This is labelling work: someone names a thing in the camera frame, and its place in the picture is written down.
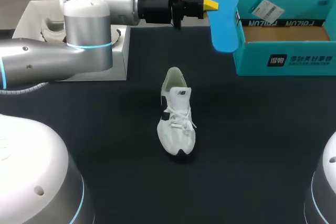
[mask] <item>cardboard box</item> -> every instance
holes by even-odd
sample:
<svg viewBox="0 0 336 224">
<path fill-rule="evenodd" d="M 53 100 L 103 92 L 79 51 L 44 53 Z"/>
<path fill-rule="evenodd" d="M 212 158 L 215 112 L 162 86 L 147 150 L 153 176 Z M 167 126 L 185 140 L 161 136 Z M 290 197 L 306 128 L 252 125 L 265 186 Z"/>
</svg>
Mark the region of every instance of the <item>cardboard box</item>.
<svg viewBox="0 0 336 224">
<path fill-rule="evenodd" d="M 52 20 L 64 20 L 58 0 L 30 1 L 15 29 L 13 38 L 44 41 L 41 35 L 41 22 L 47 17 Z M 131 28 L 112 25 L 111 30 L 113 29 L 121 31 L 118 42 L 112 46 L 113 67 L 102 72 L 80 73 L 66 81 L 126 80 Z"/>
<path fill-rule="evenodd" d="M 272 24 L 252 14 L 260 1 L 237 5 L 238 75 L 336 75 L 335 0 L 268 0 L 285 10 Z"/>
</svg>

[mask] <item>yellow tip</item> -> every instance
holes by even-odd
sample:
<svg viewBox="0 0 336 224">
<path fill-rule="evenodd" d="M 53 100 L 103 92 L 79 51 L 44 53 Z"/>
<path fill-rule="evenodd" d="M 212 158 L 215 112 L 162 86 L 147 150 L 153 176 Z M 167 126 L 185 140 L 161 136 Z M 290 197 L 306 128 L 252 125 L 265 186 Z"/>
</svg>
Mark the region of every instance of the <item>yellow tip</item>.
<svg viewBox="0 0 336 224">
<path fill-rule="evenodd" d="M 203 10 L 218 10 L 219 4 L 213 0 L 203 1 Z"/>
</svg>

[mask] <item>blue foam pad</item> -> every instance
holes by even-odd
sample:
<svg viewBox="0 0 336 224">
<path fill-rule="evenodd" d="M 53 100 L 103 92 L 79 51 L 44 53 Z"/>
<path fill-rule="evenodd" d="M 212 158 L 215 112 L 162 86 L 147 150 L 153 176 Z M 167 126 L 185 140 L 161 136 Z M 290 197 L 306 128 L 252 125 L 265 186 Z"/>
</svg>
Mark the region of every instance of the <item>blue foam pad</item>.
<svg viewBox="0 0 336 224">
<path fill-rule="evenodd" d="M 234 52 L 238 48 L 235 13 L 239 0 L 213 0 L 218 10 L 207 12 L 212 44 L 219 52 Z"/>
</svg>

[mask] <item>teal shoe box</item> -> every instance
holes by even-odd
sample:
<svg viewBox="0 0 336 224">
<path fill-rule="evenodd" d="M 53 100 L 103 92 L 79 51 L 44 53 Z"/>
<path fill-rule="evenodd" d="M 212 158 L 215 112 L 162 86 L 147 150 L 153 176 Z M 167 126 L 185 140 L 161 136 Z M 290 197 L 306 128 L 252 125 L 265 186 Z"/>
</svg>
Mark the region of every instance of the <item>teal shoe box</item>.
<svg viewBox="0 0 336 224">
<path fill-rule="evenodd" d="M 272 24 L 252 14 L 261 1 L 237 5 L 238 75 L 336 75 L 335 0 L 268 0 L 285 10 Z"/>
</svg>

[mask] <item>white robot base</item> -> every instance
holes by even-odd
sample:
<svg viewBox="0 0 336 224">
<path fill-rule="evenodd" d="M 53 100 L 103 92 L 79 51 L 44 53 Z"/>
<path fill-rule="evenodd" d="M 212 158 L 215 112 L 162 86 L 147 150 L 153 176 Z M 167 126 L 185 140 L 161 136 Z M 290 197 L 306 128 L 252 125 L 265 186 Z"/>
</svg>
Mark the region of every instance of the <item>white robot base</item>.
<svg viewBox="0 0 336 224">
<path fill-rule="evenodd" d="M 59 135 L 0 115 L 0 223 L 93 224 L 89 190 Z"/>
<path fill-rule="evenodd" d="M 329 139 L 312 177 L 304 205 L 307 224 L 336 223 L 336 133 Z"/>
</svg>

